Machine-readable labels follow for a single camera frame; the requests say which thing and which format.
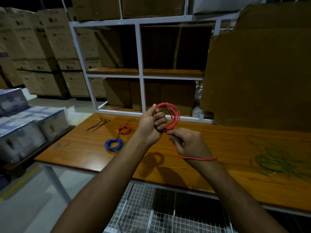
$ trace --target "concrete floor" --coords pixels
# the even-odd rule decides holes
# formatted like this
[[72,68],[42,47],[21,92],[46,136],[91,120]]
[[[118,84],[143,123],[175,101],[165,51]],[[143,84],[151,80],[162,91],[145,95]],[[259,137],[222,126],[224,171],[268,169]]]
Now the concrete floor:
[[[23,92],[31,105],[66,107],[73,125],[80,124],[95,111],[91,101],[41,99],[30,95],[26,88]],[[59,168],[54,171],[71,197],[93,177]],[[63,199],[34,163],[22,177],[0,191],[0,232],[48,233],[65,208]]]

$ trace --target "hand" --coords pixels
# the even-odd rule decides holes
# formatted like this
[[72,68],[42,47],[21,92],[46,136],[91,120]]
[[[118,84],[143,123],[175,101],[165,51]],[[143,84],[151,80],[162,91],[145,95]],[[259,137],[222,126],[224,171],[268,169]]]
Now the hand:
[[[200,132],[187,128],[174,129],[167,132],[169,140],[173,142],[179,155],[183,157],[212,159],[213,156],[205,144]],[[198,162],[193,159],[185,159],[193,168],[197,168]]]
[[153,115],[156,109],[156,104],[150,107],[146,113],[142,115],[139,121],[138,128],[135,133],[139,135],[141,139],[145,139],[147,145],[150,147],[156,143],[162,136],[162,131],[167,127],[167,118],[162,109],[159,108]]

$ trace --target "wooden table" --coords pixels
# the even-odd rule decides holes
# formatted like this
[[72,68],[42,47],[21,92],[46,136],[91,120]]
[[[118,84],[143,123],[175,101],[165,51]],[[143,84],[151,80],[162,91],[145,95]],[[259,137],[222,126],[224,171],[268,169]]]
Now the wooden table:
[[[101,128],[92,132],[88,128],[99,122],[99,119],[110,119]],[[61,166],[77,171],[98,173],[113,158],[114,153],[105,149],[108,139],[115,139],[119,125],[125,125],[133,117],[94,113],[75,129],[62,137],[58,142],[37,156],[36,161],[43,164],[46,174],[53,184],[69,202],[69,196],[62,189],[58,178],[55,179],[51,166]],[[130,123],[132,132],[122,135],[126,142],[138,126],[140,117]],[[283,209],[286,212],[311,213],[311,183],[289,174],[277,173],[265,176],[251,167],[249,160],[258,155],[258,149],[247,141],[247,135],[253,141],[276,144],[292,156],[311,160],[311,133],[272,131],[225,127],[198,122],[180,121],[176,128],[186,127],[202,132],[212,154],[219,163],[238,181],[256,200],[270,209]],[[210,185],[175,151],[167,134],[153,145],[146,153],[133,175],[134,180],[144,183],[174,188],[178,191],[190,191],[194,194],[213,196]]]

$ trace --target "blue wire coil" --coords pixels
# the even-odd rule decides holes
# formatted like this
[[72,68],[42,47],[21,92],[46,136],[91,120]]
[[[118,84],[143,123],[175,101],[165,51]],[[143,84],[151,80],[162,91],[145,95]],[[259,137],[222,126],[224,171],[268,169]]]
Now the blue wire coil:
[[[119,144],[116,147],[110,147],[111,143],[118,142]],[[105,148],[109,151],[117,151],[123,147],[123,141],[119,138],[117,139],[109,139],[105,142]]]

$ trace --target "left hand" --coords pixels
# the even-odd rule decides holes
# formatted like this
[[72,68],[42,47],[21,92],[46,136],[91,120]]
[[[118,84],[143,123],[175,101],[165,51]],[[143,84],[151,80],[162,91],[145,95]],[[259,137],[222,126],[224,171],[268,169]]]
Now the left hand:
[[142,115],[135,132],[141,139],[147,142],[148,146],[152,146],[156,143],[160,139],[162,131],[167,127],[165,113],[159,108],[156,110],[156,114],[153,115],[155,109],[156,104]]

